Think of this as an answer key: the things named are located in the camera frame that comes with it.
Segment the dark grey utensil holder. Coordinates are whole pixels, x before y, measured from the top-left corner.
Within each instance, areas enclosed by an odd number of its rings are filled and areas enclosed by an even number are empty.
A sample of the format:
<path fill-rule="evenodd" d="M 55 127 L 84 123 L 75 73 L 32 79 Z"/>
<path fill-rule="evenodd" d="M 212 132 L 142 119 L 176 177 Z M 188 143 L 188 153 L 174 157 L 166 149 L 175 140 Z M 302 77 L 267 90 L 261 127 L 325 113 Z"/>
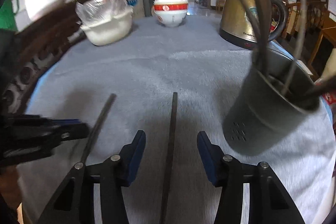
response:
<path fill-rule="evenodd" d="M 224 137 L 236 152 L 254 156 L 271 148 L 319 109 L 319 98 L 301 100 L 313 87 L 308 74 L 295 66 L 285 95 L 281 94 L 293 61 L 283 53 L 268 51 L 268 75 L 264 76 L 252 54 L 252 65 L 238 97 L 223 122 Z"/>

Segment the green thermos flask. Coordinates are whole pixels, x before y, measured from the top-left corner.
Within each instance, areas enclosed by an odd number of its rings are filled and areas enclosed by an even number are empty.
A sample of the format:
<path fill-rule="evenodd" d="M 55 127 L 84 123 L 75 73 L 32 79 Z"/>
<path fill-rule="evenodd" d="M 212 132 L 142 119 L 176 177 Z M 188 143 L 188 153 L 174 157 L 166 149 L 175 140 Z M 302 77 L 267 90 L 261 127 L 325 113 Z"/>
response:
<path fill-rule="evenodd" d="M 13 9 L 13 0 L 4 0 L 0 14 L 0 28 L 5 30 L 17 31 L 15 16 L 19 12 L 19 0 L 15 0 L 17 4 L 16 11 Z"/>

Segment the dark chopstick four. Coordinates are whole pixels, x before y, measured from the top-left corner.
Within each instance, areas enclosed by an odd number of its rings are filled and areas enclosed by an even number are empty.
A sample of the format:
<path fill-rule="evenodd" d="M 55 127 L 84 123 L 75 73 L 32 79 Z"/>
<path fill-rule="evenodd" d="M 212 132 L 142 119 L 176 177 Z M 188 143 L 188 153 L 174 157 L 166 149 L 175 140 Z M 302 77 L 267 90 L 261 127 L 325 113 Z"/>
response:
<path fill-rule="evenodd" d="M 174 158 L 174 142 L 175 142 L 175 130 L 177 123 L 177 107 L 178 107 L 178 93 L 173 92 L 173 99 L 171 105 L 170 127 L 169 127 L 169 140 L 167 144 L 167 154 L 165 162 L 165 172 L 162 185 L 162 198 L 161 198 L 161 210 L 159 217 L 159 224 L 164 224 L 167 215 L 167 204 L 170 193 L 171 174 L 173 169 Z"/>

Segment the grey tablecloth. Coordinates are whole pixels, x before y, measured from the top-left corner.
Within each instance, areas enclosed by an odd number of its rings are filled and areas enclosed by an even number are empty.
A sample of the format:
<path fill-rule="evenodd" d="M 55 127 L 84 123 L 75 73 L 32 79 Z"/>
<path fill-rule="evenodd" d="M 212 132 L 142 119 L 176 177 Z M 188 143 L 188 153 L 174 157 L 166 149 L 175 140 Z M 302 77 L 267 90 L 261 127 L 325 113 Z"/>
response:
<path fill-rule="evenodd" d="M 129 36 L 95 47 L 73 46 L 39 81 L 27 114 L 80 119 L 93 126 L 111 93 L 110 109 L 87 164 L 119 153 L 137 130 L 146 147 L 137 177 L 122 188 L 130 223 L 159 223 L 173 92 L 178 93 L 173 174 L 166 223 L 213 223 L 221 195 L 208 181 L 197 149 L 204 130 L 212 143 L 241 162 L 266 161 L 286 187 L 305 223 L 313 223 L 327 196 L 335 165 L 335 137 L 323 102 L 295 131 L 264 153 L 242 156 L 224 139 L 224 115 L 251 64 L 251 52 L 218 34 L 220 19 L 187 16 L 177 28 L 153 17 L 134 21 Z M 67 141 L 52 157 L 18 166 L 23 208 L 33 223 L 86 141 Z"/>

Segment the white pot with plastic bag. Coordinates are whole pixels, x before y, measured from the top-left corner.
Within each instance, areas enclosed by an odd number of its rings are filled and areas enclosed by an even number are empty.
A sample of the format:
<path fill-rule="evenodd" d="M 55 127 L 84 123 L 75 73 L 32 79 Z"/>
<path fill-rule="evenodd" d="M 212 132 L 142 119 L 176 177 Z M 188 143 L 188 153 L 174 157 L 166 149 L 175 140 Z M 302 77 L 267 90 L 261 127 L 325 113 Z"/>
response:
<path fill-rule="evenodd" d="M 126 37 L 133 24 L 133 8 L 127 0 L 89 0 L 76 3 L 80 29 L 95 46 L 105 46 Z"/>

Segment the dark chopstick five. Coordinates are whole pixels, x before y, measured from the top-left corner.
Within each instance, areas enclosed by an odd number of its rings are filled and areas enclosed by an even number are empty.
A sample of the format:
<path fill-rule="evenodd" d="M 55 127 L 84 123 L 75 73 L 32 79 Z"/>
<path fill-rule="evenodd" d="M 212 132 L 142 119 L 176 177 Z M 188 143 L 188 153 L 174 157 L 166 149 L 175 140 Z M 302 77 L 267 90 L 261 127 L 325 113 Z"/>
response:
<path fill-rule="evenodd" d="M 94 124 L 94 127 L 92 128 L 90 134 L 88 135 L 88 139 L 87 139 L 87 143 L 85 145 L 85 148 L 83 150 L 83 153 L 82 153 L 82 156 L 81 156 L 81 159 L 80 159 L 80 162 L 85 164 L 86 163 L 86 160 L 95 144 L 95 141 L 98 137 L 98 134 L 104 124 L 104 120 L 106 119 L 106 117 L 108 116 L 108 113 L 110 111 L 110 108 L 113 104 L 113 102 L 115 101 L 116 99 L 116 94 L 112 93 L 110 94 L 109 98 L 107 99 L 104 107 L 102 108 L 97 120 L 96 120 L 96 123 Z"/>

